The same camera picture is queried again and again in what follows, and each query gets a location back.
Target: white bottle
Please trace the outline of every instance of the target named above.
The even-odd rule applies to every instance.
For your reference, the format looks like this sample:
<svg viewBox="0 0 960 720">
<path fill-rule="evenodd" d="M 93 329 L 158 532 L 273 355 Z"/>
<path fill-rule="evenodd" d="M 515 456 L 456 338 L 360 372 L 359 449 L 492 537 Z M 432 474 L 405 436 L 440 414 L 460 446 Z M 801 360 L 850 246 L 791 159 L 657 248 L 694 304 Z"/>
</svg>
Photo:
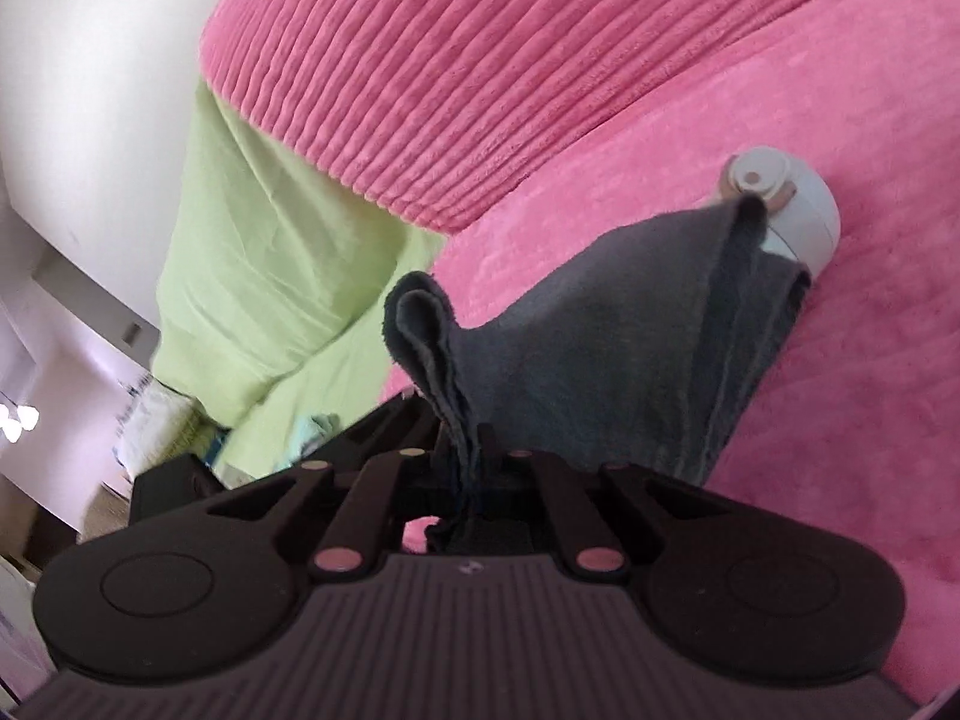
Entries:
<svg viewBox="0 0 960 720">
<path fill-rule="evenodd" d="M 817 278 L 840 242 L 840 211 L 824 180 L 799 157 L 771 146 L 755 146 L 728 166 L 728 181 L 738 191 L 774 199 L 788 181 L 797 188 L 784 206 L 770 208 L 764 251 L 803 263 Z"/>
</svg>

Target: pink couch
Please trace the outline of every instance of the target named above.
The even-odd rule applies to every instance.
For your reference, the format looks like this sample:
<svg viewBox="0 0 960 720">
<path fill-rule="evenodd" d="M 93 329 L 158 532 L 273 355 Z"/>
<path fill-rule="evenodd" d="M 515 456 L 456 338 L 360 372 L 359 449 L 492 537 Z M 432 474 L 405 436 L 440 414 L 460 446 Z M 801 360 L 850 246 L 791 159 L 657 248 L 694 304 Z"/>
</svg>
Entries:
<svg viewBox="0 0 960 720">
<path fill-rule="evenodd" d="M 250 122 L 459 232 L 466 324 L 738 149 L 816 167 L 840 250 L 712 485 L 894 562 L 920 699 L 960 678 L 958 57 L 960 0 L 222 0 L 202 45 Z"/>
<path fill-rule="evenodd" d="M 960 0 L 810 1 L 579 139 L 435 266 L 482 324 L 606 230 L 695 204 L 738 149 L 816 167 L 843 239 L 710 486 L 894 563 L 887 669 L 918 699 L 960 680 L 958 79 Z"/>
</svg>

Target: light green fabric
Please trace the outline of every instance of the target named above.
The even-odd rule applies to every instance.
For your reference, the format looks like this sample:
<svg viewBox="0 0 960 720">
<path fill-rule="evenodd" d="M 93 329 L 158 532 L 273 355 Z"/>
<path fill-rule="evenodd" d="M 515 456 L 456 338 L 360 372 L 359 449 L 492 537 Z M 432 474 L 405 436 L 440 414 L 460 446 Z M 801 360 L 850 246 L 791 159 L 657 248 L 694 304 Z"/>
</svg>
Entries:
<svg viewBox="0 0 960 720">
<path fill-rule="evenodd" d="M 152 372 L 229 427 L 271 389 L 261 410 L 294 418 L 314 386 L 331 389 L 338 407 L 309 413 L 339 413 L 349 424 L 376 403 L 387 374 L 385 293 L 406 271 L 429 268 L 442 245 L 318 172 L 200 84 L 157 288 Z M 275 438 L 283 445 L 286 432 Z"/>
<path fill-rule="evenodd" d="M 400 253 L 397 278 L 425 267 L 424 252 L 410 247 Z M 382 341 L 382 306 L 394 281 L 384 288 L 376 308 L 299 371 L 278 382 L 263 403 L 253 407 L 217 456 L 214 472 L 218 476 L 223 479 L 228 467 L 254 479 L 273 473 L 286 457 L 291 432 L 304 415 L 336 415 L 341 426 L 349 427 L 376 406 L 390 370 L 390 355 Z"/>
</svg>

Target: dark gray cloth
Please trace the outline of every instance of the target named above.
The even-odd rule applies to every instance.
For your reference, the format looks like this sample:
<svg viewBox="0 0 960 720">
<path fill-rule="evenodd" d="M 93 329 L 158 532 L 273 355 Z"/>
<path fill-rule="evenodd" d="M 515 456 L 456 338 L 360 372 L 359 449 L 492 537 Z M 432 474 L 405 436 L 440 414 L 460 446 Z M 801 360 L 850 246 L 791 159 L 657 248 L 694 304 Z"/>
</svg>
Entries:
<svg viewBox="0 0 960 720">
<path fill-rule="evenodd" d="M 621 227 L 472 330 L 429 275 L 404 276 L 384 338 L 450 430 L 461 491 L 483 422 L 576 469 L 625 461 L 704 483 L 809 286 L 761 251 L 765 233 L 755 196 Z"/>
</svg>

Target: pink corduroy cushion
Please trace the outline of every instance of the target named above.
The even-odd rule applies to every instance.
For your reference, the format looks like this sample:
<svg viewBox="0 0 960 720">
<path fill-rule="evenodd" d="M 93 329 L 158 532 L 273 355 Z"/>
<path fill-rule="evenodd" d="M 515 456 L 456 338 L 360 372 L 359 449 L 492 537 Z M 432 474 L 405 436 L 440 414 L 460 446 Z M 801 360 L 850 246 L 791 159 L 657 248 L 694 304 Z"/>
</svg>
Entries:
<svg viewBox="0 0 960 720">
<path fill-rule="evenodd" d="M 455 232 L 536 167 L 808 0 L 221 0 L 213 91 L 384 208 Z"/>
<path fill-rule="evenodd" d="M 896 565 L 887 670 L 920 699 L 960 680 L 958 63 L 960 0 L 811 1 L 552 159 L 435 266 L 475 326 L 608 229 L 693 206 L 731 153 L 808 160 L 843 238 L 710 485 Z"/>
</svg>

